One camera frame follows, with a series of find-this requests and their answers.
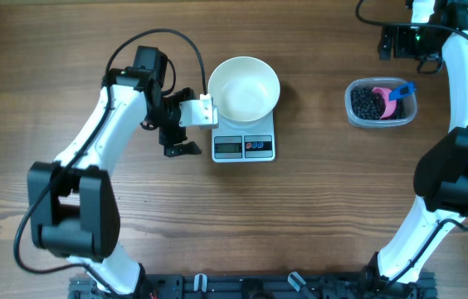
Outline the pink measuring scoop blue handle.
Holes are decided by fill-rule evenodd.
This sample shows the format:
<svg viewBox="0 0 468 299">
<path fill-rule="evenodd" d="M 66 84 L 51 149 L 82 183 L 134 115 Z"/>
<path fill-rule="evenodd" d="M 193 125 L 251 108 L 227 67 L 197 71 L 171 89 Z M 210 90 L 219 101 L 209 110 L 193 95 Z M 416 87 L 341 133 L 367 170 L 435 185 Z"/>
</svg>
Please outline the pink measuring scoop blue handle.
<svg viewBox="0 0 468 299">
<path fill-rule="evenodd" d="M 400 85 L 393 90 L 386 87 L 374 87 L 372 92 L 376 95 L 380 95 L 385 105 L 380 119 L 385 120 L 392 116 L 397 109 L 397 102 L 406 96 L 413 95 L 415 90 L 416 85 L 414 82 L 408 82 L 406 84 Z"/>
</svg>

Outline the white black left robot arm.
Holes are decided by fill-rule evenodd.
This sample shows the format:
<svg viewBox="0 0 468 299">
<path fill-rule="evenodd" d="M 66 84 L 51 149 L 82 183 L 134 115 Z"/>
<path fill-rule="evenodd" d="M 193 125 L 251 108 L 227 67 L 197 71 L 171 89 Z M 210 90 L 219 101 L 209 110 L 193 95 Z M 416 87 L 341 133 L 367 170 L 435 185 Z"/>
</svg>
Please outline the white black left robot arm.
<svg viewBox="0 0 468 299">
<path fill-rule="evenodd" d="M 18 232 L 31 228 L 32 243 L 68 267 L 81 267 L 104 298 L 155 298 L 144 266 L 119 243 L 120 215 L 110 177 L 137 127 L 157 130 L 163 154 L 201 154 L 186 136 L 182 113 L 196 100 L 190 88 L 163 88 L 168 57 L 138 47 L 132 66 L 109 67 L 97 106 L 80 133 L 53 162 L 27 173 L 29 208 Z"/>
</svg>

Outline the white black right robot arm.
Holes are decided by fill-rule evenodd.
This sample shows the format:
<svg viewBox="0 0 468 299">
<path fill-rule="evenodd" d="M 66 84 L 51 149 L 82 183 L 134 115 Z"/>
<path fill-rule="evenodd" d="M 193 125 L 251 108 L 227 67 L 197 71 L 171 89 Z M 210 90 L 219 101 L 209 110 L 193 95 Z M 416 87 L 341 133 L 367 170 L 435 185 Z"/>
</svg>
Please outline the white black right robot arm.
<svg viewBox="0 0 468 299">
<path fill-rule="evenodd" d="M 418 162 L 412 208 L 393 239 L 376 252 L 358 278 L 372 298 L 424 294 L 421 269 L 453 228 L 468 231 L 468 1 L 408 1 L 412 20 L 380 22 L 380 52 L 447 69 L 451 120 L 448 134 Z"/>
</svg>

